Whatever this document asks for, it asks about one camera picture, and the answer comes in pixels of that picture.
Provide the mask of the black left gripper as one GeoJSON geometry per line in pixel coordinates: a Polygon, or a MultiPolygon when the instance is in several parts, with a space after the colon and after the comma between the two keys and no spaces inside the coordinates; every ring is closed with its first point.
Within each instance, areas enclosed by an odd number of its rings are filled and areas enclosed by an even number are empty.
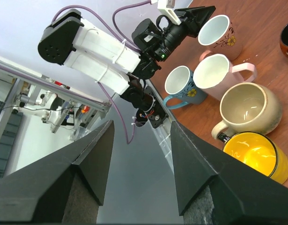
{"type": "Polygon", "coordinates": [[[180,25],[169,21],[165,15],[159,16],[156,23],[148,18],[143,20],[132,33],[133,42],[140,50],[140,59],[157,62],[167,60],[187,36],[192,38],[198,36],[215,10],[215,6],[176,9],[175,13],[181,21],[180,25]],[[162,18],[169,21],[167,27],[160,27],[162,18]]]}

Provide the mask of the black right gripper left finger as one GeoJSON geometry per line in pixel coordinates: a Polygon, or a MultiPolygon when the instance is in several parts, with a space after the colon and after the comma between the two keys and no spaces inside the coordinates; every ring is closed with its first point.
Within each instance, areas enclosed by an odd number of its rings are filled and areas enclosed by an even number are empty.
{"type": "Polygon", "coordinates": [[[96,224],[113,150],[114,123],[0,180],[0,225],[96,224]]]}

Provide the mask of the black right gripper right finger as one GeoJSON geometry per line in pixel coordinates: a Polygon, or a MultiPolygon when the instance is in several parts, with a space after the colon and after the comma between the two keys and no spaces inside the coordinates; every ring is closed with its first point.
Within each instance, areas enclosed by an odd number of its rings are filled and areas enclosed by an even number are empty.
{"type": "Polygon", "coordinates": [[[171,152],[185,224],[288,225],[288,188],[175,121],[171,152]]]}

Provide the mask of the pink floral textured mug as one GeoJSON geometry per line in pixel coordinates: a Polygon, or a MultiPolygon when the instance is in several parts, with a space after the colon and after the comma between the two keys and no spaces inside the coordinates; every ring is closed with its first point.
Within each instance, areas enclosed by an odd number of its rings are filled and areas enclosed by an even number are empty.
{"type": "Polygon", "coordinates": [[[198,42],[207,48],[200,61],[211,54],[223,54],[233,61],[243,48],[239,34],[227,15],[217,15],[207,21],[198,34],[198,42]]]}

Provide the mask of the pale pink faceted mug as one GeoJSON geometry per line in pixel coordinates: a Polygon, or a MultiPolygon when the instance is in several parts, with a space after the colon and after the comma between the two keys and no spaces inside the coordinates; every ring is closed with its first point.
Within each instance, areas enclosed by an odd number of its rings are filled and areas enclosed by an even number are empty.
{"type": "Polygon", "coordinates": [[[234,66],[223,54],[206,57],[193,72],[196,86],[219,101],[232,86],[253,82],[256,77],[255,65],[242,63],[234,66]]]}

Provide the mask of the beige round mug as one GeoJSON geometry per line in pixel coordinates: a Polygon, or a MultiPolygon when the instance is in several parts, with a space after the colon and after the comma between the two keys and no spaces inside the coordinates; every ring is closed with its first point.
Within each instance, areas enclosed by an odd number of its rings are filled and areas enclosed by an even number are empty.
{"type": "Polygon", "coordinates": [[[279,125],[282,104],[267,87],[245,82],[226,91],[220,102],[220,114],[222,121],[211,131],[214,139],[223,130],[232,135],[247,131],[266,135],[279,125]]]}

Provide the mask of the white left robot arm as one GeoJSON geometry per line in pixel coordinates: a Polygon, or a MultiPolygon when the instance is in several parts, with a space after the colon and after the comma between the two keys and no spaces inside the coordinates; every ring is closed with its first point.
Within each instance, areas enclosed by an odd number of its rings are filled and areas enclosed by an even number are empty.
{"type": "Polygon", "coordinates": [[[132,33],[137,50],[84,19],[78,6],[70,7],[44,30],[38,44],[39,55],[47,62],[78,70],[99,82],[135,108],[156,112],[156,98],[145,93],[140,80],[147,80],[160,69],[186,37],[198,36],[215,6],[165,9],[168,26],[145,19],[132,33]]]}

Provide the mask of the yellow enamel mug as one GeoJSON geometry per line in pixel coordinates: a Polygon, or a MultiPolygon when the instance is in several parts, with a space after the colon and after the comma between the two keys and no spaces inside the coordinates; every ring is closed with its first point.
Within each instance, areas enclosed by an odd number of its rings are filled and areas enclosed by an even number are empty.
{"type": "Polygon", "coordinates": [[[241,132],[229,137],[220,132],[217,138],[224,143],[226,154],[280,184],[288,179],[288,157],[267,136],[241,132]]]}

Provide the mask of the blue floral mug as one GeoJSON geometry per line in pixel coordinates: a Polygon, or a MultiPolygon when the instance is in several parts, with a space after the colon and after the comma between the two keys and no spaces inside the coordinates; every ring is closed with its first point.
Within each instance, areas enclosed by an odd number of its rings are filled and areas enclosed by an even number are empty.
{"type": "Polygon", "coordinates": [[[194,83],[193,72],[187,66],[178,66],[173,69],[167,76],[164,87],[168,96],[163,99],[163,104],[170,110],[188,104],[199,105],[207,98],[207,93],[199,89],[194,83]],[[168,106],[167,102],[173,98],[182,102],[168,106]]]}

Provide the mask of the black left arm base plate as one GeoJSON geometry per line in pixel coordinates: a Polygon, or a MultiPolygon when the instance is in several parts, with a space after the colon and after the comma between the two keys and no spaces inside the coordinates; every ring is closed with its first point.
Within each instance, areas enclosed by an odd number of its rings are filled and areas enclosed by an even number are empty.
{"type": "Polygon", "coordinates": [[[136,119],[134,123],[137,127],[142,127],[145,124],[150,123],[152,128],[156,129],[163,124],[166,118],[168,118],[168,114],[163,108],[162,100],[160,102],[158,101],[155,92],[150,86],[147,86],[144,92],[154,97],[155,105],[149,112],[144,112],[143,110],[138,109],[135,115],[136,119]]]}

